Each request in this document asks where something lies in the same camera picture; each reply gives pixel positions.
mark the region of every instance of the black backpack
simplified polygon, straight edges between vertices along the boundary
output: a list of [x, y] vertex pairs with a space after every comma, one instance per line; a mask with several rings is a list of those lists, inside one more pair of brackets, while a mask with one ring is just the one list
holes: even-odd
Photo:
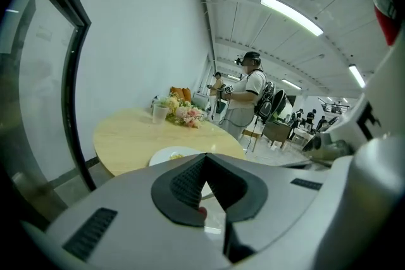
[[275, 91], [275, 84], [271, 81], [266, 82], [265, 89], [263, 90], [263, 95], [254, 107], [254, 114], [259, 116], [263, 121], [266, 121], [269, 117], [271, 117], [271, 114], [273, 112], [271, 107], [273, 105], [273, 97]]

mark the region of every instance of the white plate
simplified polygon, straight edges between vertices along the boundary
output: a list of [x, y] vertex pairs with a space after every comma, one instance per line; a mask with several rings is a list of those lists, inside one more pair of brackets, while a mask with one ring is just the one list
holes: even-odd
[[[165, 147], [157, 151], [151, 160], [149, 161], [149, 166], [154, 166], [155, 164], [171, 161], [170, 157], [175, 156], [177, 154], [181, 154], [183, 156], [193, 156], [195, 154], [200, 154], [201, 151], [192, 149], [191, 147], [186, 146], [171, 146]], [[202, 188], [201, 195], [202, 197], [208, 196], [211, 194], [212, 191], [207, 183], [205, 183], [204, 187]]]

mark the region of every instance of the plastic cup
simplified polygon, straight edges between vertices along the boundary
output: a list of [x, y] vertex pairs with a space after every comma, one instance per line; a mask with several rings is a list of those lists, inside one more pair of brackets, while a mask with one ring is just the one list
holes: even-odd
[[164, 105], [160, 105], [160, 104], [153, 105], [152, 122], [154, 124], [162, 124], [165, 121], [166, 115], [168, 112], [169, 112], [169, 108]]

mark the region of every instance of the white t-shirt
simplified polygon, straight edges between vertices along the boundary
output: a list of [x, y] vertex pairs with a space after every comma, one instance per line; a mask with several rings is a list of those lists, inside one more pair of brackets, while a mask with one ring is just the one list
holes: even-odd
[[257, 97], [253, 101], [234, 101], [231, 100], [229, 103], [228, 109], [235, 109], [235, 108], [254, 108], [255, 105], [260, 100], [261, 96], [263, 95], [263, 90], [266, 86], [266, 77], [265, 74], [260, 71], [256, 70], [253, 71], [250, 75], [244, 77], [240, 82], [234, 85], [234, 92], [243, 92], [248, 91], [256, 94]]

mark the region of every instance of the ceiling light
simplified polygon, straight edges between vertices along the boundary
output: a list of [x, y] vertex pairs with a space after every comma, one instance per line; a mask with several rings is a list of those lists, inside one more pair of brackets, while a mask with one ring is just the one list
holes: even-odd
[[298, 24], [305, 27], [316, 36], [319, 36], [323, 33], [323, 30], [315, 23], [313, 23], [309, 18], [305, 17], [296, 9], [281, 2], [280, 0], [260, 0], [260, 3], [278, 11], [279, 13], [291, 18], [292, 20], [295, 20]]
[[231, 79], [235, 79], [235, 80], [240, 80], [239, 78], [237, 78], [237, 77], [233, 77], [232, 75], [228, 75], [228, 78], [231, 78]]
[[357, 82], [359, 83], [361, 88], [364, 88], [366, 83], [363, 80], [363, 78], [361, 78], [361, 74], [359, 72], [359, 70], [357, 69], [357, 66], [355, 64], [349, 65], [349, 69], [350, 72], [354, 75], [354, 77], [356, 78]]
[[286, 79], [283, 79], [282, 81], [285, 82], [287, 85], [290, 85], [291, 87], [294, 87], [294, 88], [296, 88], [296, 89], [298, 89], [298, 90], [301, 90], [301, 89], [302, 89], [301, 87], [298, 87], [297, 85], [294, 85], [292, 82], [289, 82], [289, 81], [286, 80]]

